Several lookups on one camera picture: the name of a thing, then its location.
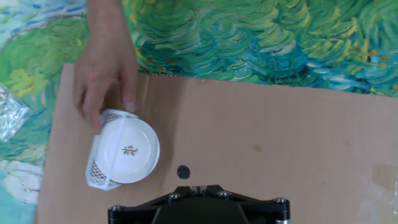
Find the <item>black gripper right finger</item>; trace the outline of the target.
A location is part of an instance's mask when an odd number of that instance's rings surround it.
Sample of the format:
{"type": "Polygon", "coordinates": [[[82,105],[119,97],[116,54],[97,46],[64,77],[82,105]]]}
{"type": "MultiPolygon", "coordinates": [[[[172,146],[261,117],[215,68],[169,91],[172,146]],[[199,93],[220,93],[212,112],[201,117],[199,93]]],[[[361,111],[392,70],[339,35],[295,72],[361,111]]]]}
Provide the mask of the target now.
{"type": "Polygon", "coordinates": [[[220,185],[201,185],[198,194],[234,202],[248,223],[291,224],[290,201],[283,197],[259,200],[225,190],[220,185]]]}

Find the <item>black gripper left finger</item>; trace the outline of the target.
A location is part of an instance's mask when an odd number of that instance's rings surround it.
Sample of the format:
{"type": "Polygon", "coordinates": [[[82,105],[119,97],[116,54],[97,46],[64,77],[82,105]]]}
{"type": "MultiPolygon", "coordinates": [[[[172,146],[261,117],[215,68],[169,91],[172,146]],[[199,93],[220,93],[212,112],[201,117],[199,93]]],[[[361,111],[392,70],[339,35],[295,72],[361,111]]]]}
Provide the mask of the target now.
{"type": "Polygon", "coordinates": [[[124,205],[113,205],[108,208],[108,224],[122,224],[129,222],[148,222],[152,221],[156,212],[163,205],[172,202],[178,202],[183,199],[196,196],[199,192],[199,186],[177,187],[173,192],[155,198],[149,202],[135,207],[126,207],[124,205]]]}

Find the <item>person's bare hand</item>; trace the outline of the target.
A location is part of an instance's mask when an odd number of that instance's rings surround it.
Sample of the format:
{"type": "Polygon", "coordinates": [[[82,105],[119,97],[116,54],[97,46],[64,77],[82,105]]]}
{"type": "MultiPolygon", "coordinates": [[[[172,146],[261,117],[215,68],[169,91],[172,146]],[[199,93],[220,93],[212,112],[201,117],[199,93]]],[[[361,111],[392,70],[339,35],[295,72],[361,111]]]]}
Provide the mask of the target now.
{"type": "Polygon", "coordinates": [[[100,114],[111,85],[121,86],[124,109],[136,109],[137,60],[131,39],[91,39],[75,65],[73,102],[84,120],[100,131],[100,114]]]}

